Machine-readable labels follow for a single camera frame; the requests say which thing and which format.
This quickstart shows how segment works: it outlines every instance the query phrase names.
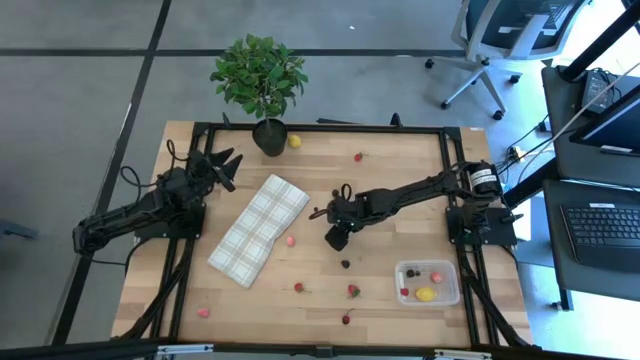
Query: lemon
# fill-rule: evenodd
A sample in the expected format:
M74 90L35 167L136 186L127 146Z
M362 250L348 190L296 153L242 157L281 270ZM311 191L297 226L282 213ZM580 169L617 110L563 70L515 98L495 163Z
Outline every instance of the lemon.
M433 299L435 299L437 295L438 294L436 293L436 291L429 286L425 286L416 291L416 297L418 298L418 300L424 302L433 301Z
M302 145L302 140L298 135L289 135L289 146L292 148L299 148Z

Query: potted plant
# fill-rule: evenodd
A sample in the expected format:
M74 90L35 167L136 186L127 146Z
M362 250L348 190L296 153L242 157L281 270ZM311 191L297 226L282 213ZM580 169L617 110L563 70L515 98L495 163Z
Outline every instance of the potted plant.
M275 45L271 37L247 34L216 59L217 71L211 81L219 81L216 94L236 102L247 114L259 121L253 129L253 140L268 156L278 156L287 141L287 128L275 116L284 115L287 99L296 105L295 89L304 94L302 83L309 81L301 72L304 59L291 56L284 44Z

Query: floor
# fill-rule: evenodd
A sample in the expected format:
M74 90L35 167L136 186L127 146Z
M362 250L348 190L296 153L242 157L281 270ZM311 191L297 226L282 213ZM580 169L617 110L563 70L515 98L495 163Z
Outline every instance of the floor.
M622 11L617 2L595 0L591 18L585 15L590 24L605 2L610 11ZM0 48L146 48L161 3L4 0ZM439 0L174 0L159 48L222 48L251 32L291 48L457 50L449 36L457 7L457 1ZM496 122L491 114L497 106L482 85L442 111L440 102L466 74L438 64L426 71L423 63L421 58L310 57L305 96L283 120L386 124L398 112L406 125L483 127L491 160L500 161L505 148L546 114L542 64L523 65L525 75L515 86L507 79L498 82L509 112ZM0 348L47 341L74 260L71 229L95 202L141 65L139 57L0 57L0 218L40 231L35 241L0 241ZM239 109L214 95L212 69L209 57L154 60L123 164L150 178L167 120L220 121L224 111L232 121L243 121ZM531 135L521 146L529 149L544 137ZM518 174L514 167L511 185ZM111 206L134 196L133 188L118 182ZM131 237L116 239L96 258L122 261L130 246ZM577 293L576 311L557 312L547 306L558 299L553 269L523 264L519 272L536 344L640 356L631 328L640 320L639 304ZM71 342L109 337L122 281L120 267L92 266Z

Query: black pot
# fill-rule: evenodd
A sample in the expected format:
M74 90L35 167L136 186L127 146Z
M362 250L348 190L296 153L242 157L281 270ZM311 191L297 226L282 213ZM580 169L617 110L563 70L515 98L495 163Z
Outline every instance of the black pot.
M287 143L287 127L278 119L262 120L256 124L252 132L253 141L267 156L278 156L284 151Z

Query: plaid cloth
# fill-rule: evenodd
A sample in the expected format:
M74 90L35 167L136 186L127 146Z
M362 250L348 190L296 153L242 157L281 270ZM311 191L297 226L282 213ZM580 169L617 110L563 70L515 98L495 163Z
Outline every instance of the plaid cloth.
M249 288L267 261L273 242L309 202L309 195L270 175L211 253L207 262Z

